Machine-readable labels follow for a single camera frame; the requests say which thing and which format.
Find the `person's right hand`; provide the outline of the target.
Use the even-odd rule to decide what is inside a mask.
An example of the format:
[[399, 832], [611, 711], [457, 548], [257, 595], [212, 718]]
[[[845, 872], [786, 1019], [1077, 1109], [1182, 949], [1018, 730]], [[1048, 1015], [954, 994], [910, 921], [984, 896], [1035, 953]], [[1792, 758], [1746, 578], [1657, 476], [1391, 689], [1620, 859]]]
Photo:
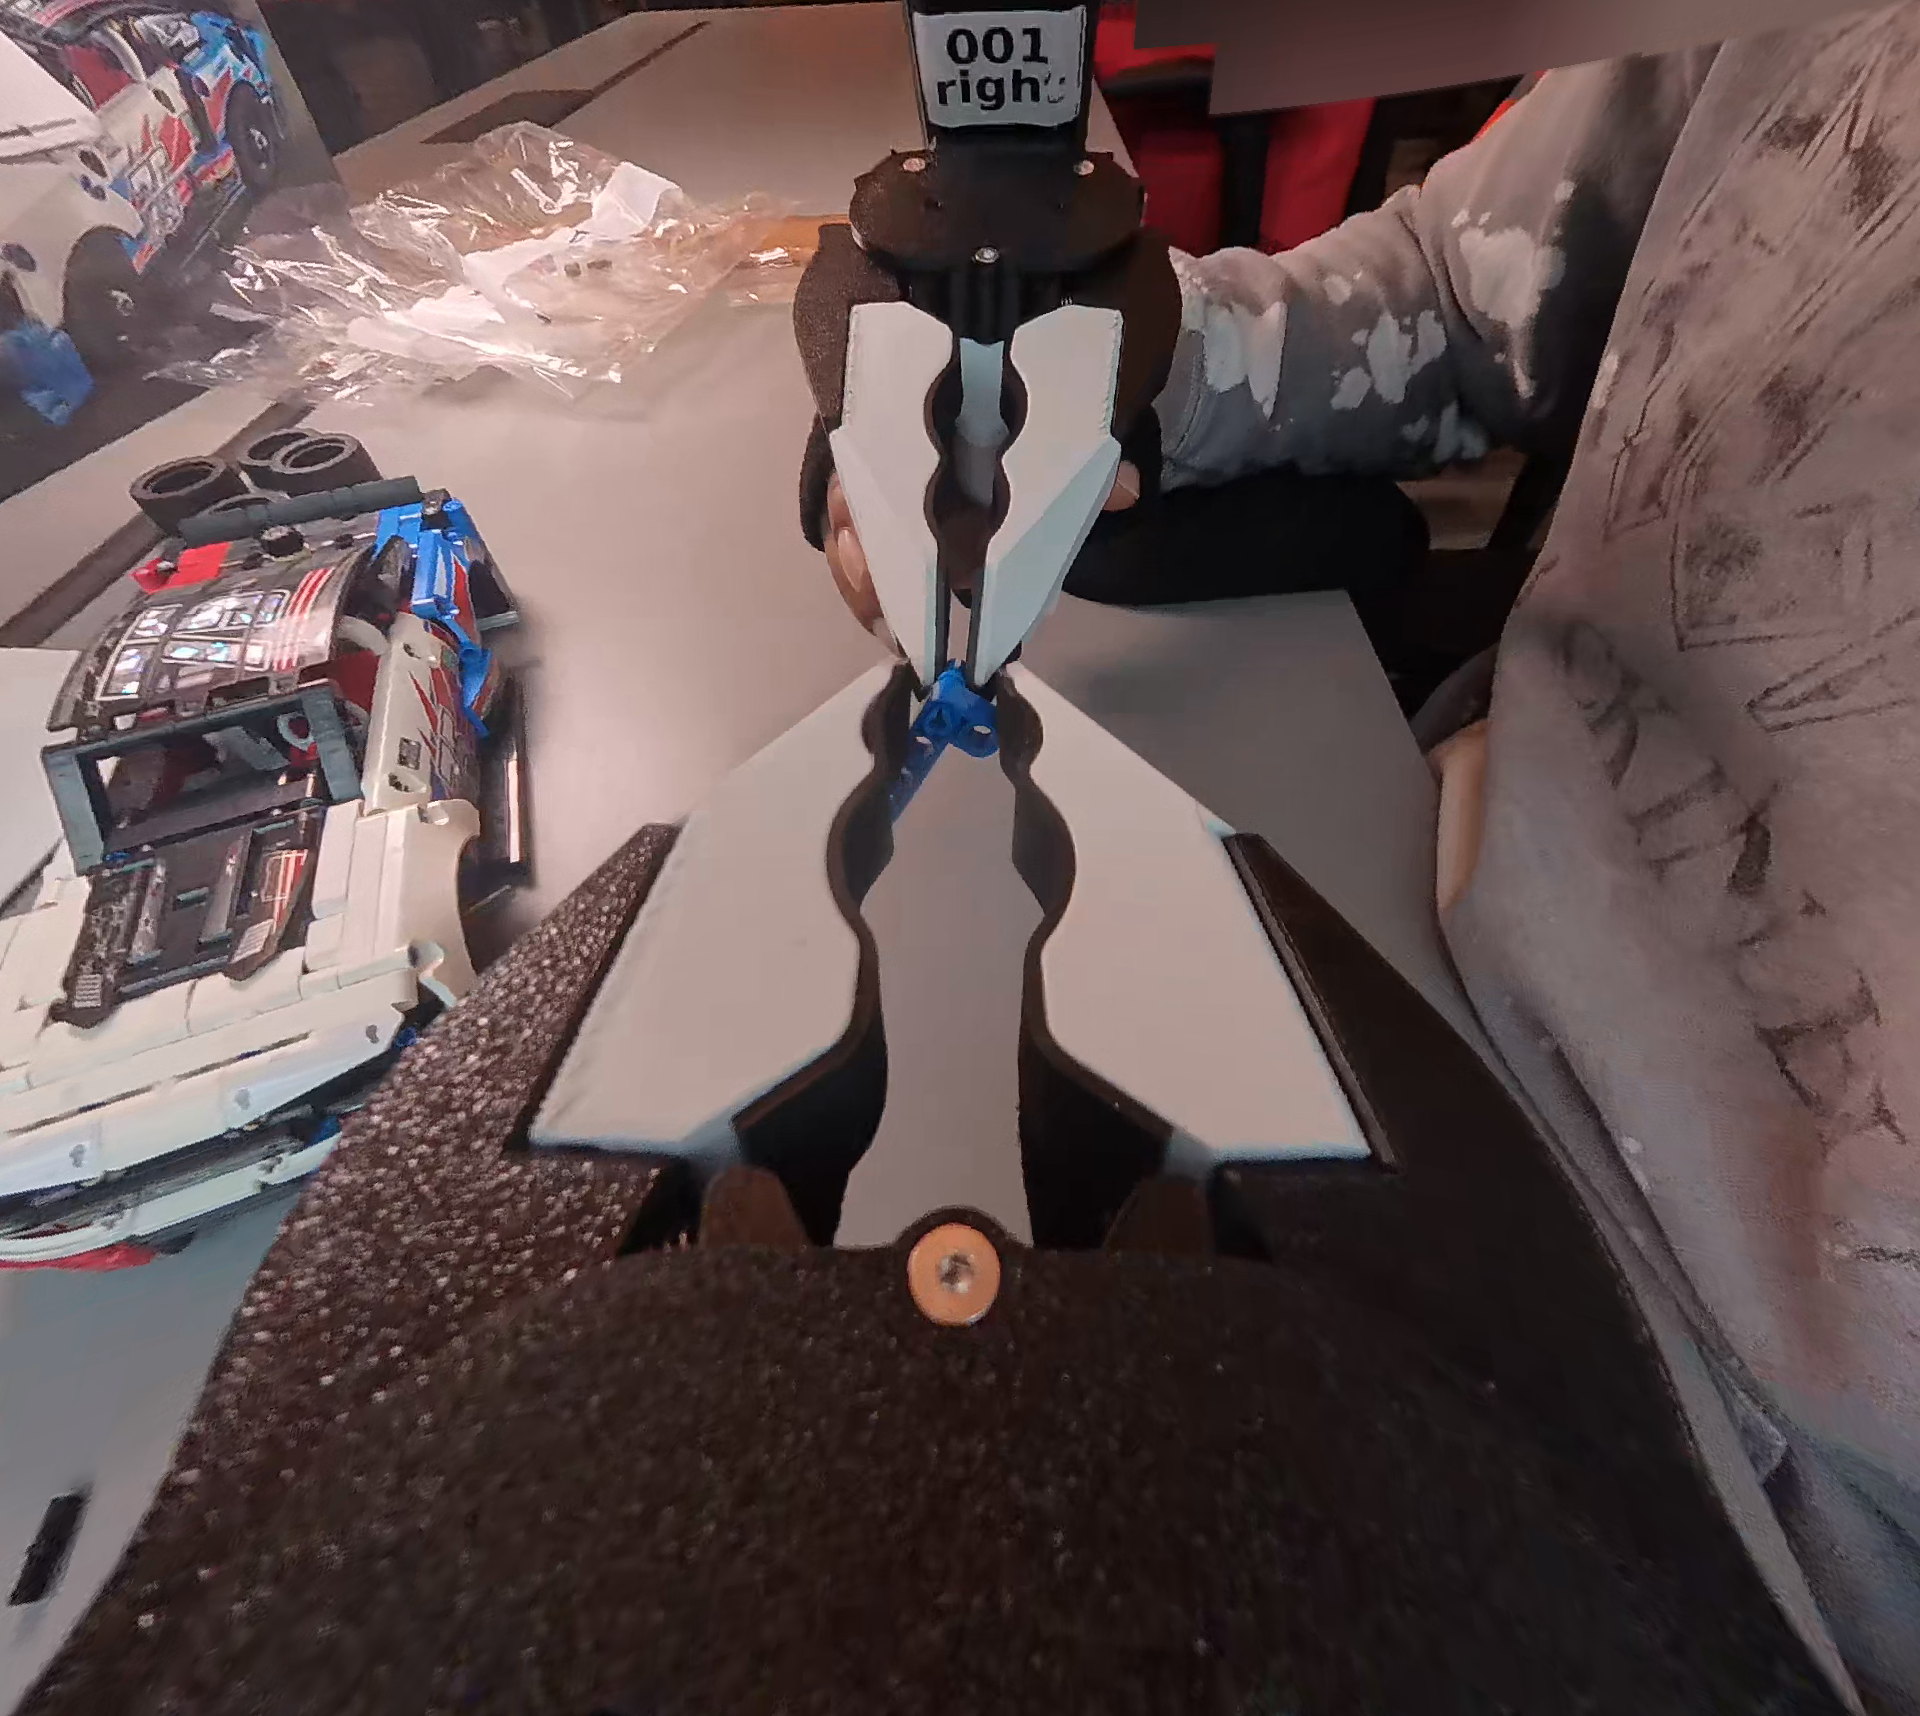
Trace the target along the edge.
[[858, 629], [875, 641], [884, 652], [900, 656], [900, 642], [884, 616], [852, 517], [832, 500], [827, 500], [821, 551], [827, 576]]

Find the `toy brick race car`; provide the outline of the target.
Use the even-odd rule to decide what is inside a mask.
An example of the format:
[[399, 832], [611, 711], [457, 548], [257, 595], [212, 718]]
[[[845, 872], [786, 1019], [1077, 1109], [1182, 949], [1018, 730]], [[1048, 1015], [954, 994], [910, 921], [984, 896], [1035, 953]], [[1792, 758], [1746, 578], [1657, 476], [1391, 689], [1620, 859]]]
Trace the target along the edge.
[[515, 599], [468, 507], [261, 474], [159, 535], [40, 760], [4, 918], [4, 1272], [130, 1270], [304, 1183], [528, 878]]

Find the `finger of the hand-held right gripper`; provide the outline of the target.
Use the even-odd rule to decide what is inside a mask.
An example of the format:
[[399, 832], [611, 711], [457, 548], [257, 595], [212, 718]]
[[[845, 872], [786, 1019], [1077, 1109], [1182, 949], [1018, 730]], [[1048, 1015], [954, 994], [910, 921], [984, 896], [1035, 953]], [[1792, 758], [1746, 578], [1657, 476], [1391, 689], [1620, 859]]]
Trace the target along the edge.
[[947, 666], [947, 576], [927, 498], [946, 465], [930, 404], [954, 336], [910, 303], [848, 316], [832, 471], [865, 557], [884, 625], [913, 670]]
[[1122, 345], [1122, 314], [1100, 306], [1054, 308], [1012, 336], [1024, 415], [972, 595], [970, 682], [989, 682], [1044, 621], [1113, 489]]

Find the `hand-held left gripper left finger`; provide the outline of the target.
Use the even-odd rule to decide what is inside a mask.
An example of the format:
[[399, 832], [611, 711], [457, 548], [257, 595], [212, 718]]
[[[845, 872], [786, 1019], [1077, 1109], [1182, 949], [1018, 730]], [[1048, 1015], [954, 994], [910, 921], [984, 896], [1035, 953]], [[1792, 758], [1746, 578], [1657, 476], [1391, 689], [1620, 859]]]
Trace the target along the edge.
[[537, 1150], [743, 1160], [750, 1112], [850, 1041], [870, 955], [845, 816], [907, 673], [877, 665], [692, 811], [531, 1116]]

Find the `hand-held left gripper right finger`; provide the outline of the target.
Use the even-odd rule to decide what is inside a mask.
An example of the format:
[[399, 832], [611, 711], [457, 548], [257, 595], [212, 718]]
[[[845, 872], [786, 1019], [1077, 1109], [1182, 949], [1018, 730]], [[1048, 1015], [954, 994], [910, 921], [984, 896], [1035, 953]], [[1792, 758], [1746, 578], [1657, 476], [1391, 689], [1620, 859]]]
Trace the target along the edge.
[[1236, 832], [1030, 673], [997, 685], [1013, 868], [1038, 906], [1020, 1019], [1176, 1176], [1373, 1148], [1256, 912]]

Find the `clear plastic bag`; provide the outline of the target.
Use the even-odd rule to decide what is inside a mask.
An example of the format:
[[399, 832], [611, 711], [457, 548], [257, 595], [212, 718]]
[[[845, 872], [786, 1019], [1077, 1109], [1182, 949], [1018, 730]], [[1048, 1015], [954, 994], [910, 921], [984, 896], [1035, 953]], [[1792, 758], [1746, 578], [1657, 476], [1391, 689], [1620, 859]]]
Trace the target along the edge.
[[820, 223], [685, 194], [530, 123], [347, 202], [299, 193], [233, 240], [142, 343], [157, 380], [344, 403], [487, 377], [578, 400], [710, 303], [788, 306]]

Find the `blue brick connector piece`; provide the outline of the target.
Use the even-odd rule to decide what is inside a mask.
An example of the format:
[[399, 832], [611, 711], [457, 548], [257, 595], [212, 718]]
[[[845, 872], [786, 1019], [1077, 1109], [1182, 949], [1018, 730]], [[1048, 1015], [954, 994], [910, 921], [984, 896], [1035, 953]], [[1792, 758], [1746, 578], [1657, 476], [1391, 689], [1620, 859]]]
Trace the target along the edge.
[[937, 674], [907, 726], [905, 751], [885, 795], [891, 825], [900, 823], [950, 751], [973, 760], [987, 760], [997, 753], [996, 700], [972, 686], [958, 660]]

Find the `black elbow cushion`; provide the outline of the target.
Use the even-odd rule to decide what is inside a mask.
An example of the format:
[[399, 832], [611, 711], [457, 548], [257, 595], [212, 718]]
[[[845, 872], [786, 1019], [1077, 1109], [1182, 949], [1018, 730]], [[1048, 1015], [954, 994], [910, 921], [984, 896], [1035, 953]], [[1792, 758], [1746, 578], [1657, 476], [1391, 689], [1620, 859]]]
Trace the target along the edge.
[[1428, 551], [1428, 521], [1396, 483], [1273, 471], [1101, 515], [1063, 591], [1116, 607], [1340, 593], [1371, 610], [1398, 601]]

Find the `race car picture box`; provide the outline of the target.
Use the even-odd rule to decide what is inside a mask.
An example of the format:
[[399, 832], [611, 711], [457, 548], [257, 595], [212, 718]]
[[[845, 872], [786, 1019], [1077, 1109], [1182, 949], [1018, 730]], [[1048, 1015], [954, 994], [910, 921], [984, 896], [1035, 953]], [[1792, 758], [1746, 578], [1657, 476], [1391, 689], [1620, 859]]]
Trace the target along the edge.
[[235, 255], [334, 193], [260, 0], [1, 0], [1, 497], [257, 335]]

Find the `person in pink hoodie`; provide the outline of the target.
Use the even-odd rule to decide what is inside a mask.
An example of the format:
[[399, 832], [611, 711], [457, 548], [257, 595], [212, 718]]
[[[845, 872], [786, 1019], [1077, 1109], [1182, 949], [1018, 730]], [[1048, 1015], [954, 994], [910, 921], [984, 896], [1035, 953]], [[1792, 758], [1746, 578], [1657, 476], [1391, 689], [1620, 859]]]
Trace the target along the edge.
[[1448, 918], [1915, 1713], [1915, 0], [1549, 73], [1408, 207], [1458, 398], [1582, 411]]

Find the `white metal book stand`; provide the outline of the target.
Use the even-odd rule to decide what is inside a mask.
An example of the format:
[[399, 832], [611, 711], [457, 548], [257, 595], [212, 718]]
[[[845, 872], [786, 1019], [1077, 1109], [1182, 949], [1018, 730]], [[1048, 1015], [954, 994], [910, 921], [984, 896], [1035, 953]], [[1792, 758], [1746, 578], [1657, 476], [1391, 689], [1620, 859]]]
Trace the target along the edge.
[[1, 918], [33, 906], [46, 872], [65, 856], [64, 829], [40, 760], [71, 648], [1, 651]]

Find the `person's right forearm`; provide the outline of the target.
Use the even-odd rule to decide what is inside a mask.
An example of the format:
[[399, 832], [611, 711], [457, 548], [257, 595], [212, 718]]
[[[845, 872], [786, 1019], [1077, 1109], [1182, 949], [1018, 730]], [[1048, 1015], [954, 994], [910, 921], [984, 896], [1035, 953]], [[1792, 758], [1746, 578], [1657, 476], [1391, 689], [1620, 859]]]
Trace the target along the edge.
[[1176, 253], [1161, 491], [1415, 480], [1576, 433], [1715, 55], [1549, 71], [1373, 211], [1275, 255]]

